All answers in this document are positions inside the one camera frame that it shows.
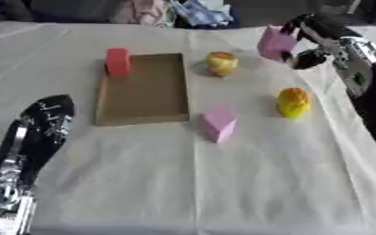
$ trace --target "metal robot arm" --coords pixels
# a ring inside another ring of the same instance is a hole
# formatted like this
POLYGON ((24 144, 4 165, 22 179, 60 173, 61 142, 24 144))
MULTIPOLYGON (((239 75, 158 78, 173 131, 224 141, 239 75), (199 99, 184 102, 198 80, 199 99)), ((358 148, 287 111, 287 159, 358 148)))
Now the metal robot arm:
POLYGON ((376 140, 376 45, 357 32, 331 19, 302 15, 286 23, 281 32, 297 39, 308 39, 317 48, 294 57, 289 51, 282 58, 294 69, 308 69, 333 58, 333 66, 347 87, 353 106, 376 140))
POLYGON ((29 234, 41 168, 66 141, 74 116, 67 95, 40 99, 14 120, 0 147, 0 235, 29 234))

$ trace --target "wooden block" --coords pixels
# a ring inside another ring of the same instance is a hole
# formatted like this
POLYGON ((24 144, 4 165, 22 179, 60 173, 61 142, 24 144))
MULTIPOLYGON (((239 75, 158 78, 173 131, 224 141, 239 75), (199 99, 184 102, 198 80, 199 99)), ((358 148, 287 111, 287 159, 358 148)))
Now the wooden block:
POLYGON ((106 51, 106 72, 110 77, 126 77, 131 73, 129 52, 124 48, 111 48, 106 51))
POLYGON ((212 142, 220 143, 229 138, 236 122, 231 111, 216 107, 204 114, 203 131, 212 142))
POLYGON ((296 42, 293 36, 282 34, 280 30, 267 26, 262 39, 258 43, 258 50, 261 56, 282 62, 281 52, 291 51, 296 42))

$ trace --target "yellow fruit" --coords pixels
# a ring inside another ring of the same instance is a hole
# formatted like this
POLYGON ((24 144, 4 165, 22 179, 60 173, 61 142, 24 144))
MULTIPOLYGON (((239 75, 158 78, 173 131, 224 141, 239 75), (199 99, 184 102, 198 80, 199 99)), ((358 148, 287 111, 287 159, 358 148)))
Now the yellow fruit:
POLYGON ((286 118, 298 118, 311 107, 309 94, 302 88, 288 88, 278 96, 278 111, 286 118))
POLYGON ((232 53, 216 51, 206 57, 208 70, 218 76, 230 74, 238 65, 238 58, 232 53))

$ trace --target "white cloth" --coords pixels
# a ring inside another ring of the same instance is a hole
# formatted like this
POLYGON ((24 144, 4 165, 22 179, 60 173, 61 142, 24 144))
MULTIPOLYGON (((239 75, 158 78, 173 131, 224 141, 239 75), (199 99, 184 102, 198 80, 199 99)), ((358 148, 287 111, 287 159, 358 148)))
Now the white cloth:
MULTIPOLYGON (((33 233, 376 234, 376 144, 343 84, 329 63, 296 73, 260 58, 263 29, 0 23, 0 143, 43 96, 70 94, 77 106, 71 140, 40 173, 33 233), (182 52, 192 122, 92 126, 111 47, 182 52), (238 54, 231 77, 205 75, 211 50, 238 54), (313 97, 300 119, 275 110, 291 86, 313 97), (196 120, 221 105, 238 125, 215 145, 196 120)), ((359 32, 376 43, 376 28, 359 32)))

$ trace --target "cardboard tray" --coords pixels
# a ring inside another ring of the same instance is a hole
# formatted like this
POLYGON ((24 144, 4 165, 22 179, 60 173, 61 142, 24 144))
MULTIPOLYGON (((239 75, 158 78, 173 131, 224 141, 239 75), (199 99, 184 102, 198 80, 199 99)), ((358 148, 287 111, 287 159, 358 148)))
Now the cardboard tray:
POLYGON ((188 99, 181 54, 131 56, 131 75, 101 80, 97 126, 187 121, 188 99))

